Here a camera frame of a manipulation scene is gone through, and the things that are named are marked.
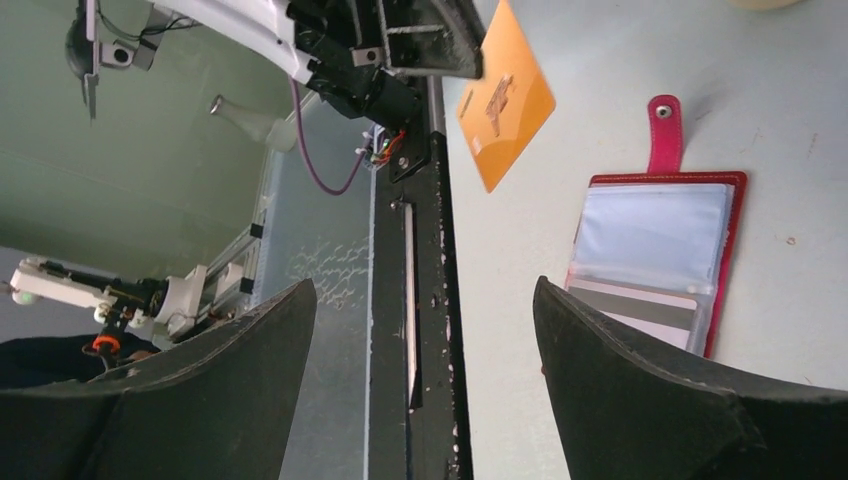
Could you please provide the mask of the beige oval tray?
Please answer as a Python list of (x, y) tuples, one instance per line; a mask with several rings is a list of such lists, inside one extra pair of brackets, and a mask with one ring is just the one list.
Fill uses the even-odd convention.
[(727, 0), (736, 8), (748, 11), (770, 11), (787, 8), (800, 3), (802, 0)]

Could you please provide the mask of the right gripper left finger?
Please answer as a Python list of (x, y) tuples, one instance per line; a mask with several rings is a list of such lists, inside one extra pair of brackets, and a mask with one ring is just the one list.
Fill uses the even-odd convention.
[(313, 336), (311, 280), (87, 383), (1, 394), (5, 479), (275, 479)]

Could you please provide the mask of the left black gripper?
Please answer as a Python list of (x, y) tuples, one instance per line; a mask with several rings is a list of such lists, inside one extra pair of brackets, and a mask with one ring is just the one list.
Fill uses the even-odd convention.
[(486, 30), (468, 0), (290, 1), (288, 19), (288, 75), (317, 93), (392, 93), (398, 79), (383, 63), (406, 76), (483, 76)]

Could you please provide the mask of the red card holder wallet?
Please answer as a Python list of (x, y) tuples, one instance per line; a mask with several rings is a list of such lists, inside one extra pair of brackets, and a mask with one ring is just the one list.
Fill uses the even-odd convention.
[(748, 175), (682, 171), (679, 99), (658, 95), (647, 113), (648, 167), (591, 178), (565, 288), (622, 324), (709, 358)]

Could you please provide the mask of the gold black card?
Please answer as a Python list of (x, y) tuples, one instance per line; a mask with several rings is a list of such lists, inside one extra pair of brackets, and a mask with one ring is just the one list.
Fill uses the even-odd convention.
[(509, 2), (498, 3), (481, 53), (483, 76), (466, 84), (456, 117), (491, 193), (553, 113), (556, 100)]

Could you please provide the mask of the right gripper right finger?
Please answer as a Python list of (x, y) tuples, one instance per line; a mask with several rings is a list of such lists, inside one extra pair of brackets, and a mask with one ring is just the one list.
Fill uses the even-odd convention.
[(574, 479), (843, 479), (847, 394), (742, 371), (540, 277), (533, 318)]

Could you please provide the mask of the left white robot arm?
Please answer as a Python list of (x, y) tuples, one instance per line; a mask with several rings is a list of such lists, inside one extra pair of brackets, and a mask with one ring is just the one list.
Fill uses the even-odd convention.
[(479, 79), (485, 28), (470, 1), (163, 1), (243, 45), (347, 118), (402, 129), (421, 78)]

